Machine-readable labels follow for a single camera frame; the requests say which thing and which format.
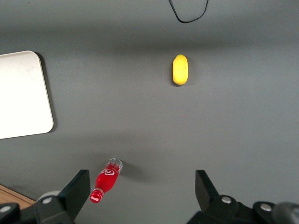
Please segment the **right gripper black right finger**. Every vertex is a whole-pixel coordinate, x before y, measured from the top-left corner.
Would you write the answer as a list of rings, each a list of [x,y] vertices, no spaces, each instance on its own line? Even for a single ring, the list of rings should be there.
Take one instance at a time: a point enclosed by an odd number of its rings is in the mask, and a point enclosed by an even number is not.
[[[204,170],[195,175],[195,195],[200,211],[197,224],[253,224],[252,209],[227,195],[220,195]]]

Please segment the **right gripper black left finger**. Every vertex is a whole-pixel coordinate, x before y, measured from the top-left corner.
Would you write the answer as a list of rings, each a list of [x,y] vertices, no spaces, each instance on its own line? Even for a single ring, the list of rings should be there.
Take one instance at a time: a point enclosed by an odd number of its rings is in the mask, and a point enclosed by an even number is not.
[[[59,192],[46,195],[34,205],[38,224],[73,224],[90,194],[89,170],[80,170]]]

